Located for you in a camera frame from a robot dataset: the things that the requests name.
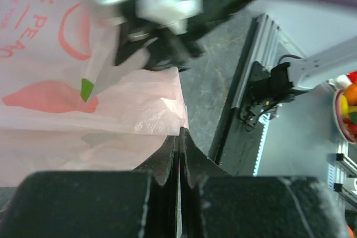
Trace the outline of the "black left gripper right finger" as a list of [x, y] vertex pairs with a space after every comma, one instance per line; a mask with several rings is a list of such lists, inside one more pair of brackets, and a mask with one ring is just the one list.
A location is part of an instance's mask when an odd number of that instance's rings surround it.
[[178, 137], [184, 237], [348, 237], [328, 186], [314, 177], [232, 176]]

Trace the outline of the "pink plastic bag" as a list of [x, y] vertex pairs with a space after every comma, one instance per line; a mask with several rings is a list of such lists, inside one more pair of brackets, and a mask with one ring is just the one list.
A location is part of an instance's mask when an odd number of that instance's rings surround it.
[[188, 125], [176, 68], [111, 66], [119, 29], [83, 0], [1, 0], [1, 186], [48, 170], [132, 169]]

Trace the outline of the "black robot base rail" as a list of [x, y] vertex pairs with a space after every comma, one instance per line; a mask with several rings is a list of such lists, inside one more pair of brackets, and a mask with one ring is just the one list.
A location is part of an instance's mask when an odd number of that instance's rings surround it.
[[248, 68], [248, 81], [234, 80], [209, 150], [209, 157], [226, 173], [252, 176], [263, 126], [258, 122], [263, 105], [250, 106], [249, 85], [268, 77], [264, 67], [254, 62]]

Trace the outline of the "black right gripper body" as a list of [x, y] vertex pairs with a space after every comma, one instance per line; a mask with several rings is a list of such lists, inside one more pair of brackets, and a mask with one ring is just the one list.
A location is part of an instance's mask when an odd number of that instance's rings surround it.
[[137, 1], [123, 5], [126, 21], [120, 26], [114, 66], [123, 64], [139, 49], [146, 48], [149, 58], [142, 67], [160, 71], [177, 67], [188, 69], [188, 62], [205, 52], [198, 40], [246, 7], [251, 0], [203, 0], [202, 12], [188, 19], [187, 32], [174, 34], [167, 26], [159, 26], [136, 16]]

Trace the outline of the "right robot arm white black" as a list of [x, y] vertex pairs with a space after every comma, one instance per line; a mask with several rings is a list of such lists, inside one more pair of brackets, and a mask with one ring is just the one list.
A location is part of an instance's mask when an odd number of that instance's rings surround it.
[[[198, 39], [208, 34], [253, 0], [203, 0], [202, 13], [188, 20], [188, 30], [175, 34], [166, 26], [137, 16], [138, 0], [127, 0], [115, 7], [126, 19], [120, 31], [118, 51], [113, 65], [129, 59], [150, 39], [149, 59], [143, 68], [161, 71], [171, 67], [184, 71], [191, 59], [199, 58], [204, 49]], [[327, 79], [356, 70], [356, 39], [340, 43], [330, 49], [304, 59], [292, 56], [292, 62], [279, 62], [265, 79], [253, 82], [249, 95], [256, 103], [266, 100], [282, 101], [290, 94], [300, 95]]]

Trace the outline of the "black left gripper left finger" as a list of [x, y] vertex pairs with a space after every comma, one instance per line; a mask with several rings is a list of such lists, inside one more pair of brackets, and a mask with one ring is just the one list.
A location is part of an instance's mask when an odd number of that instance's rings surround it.
[[175, 237], [179, 139], [131, 171], [43, 171], [26, 177], [2, 237]]

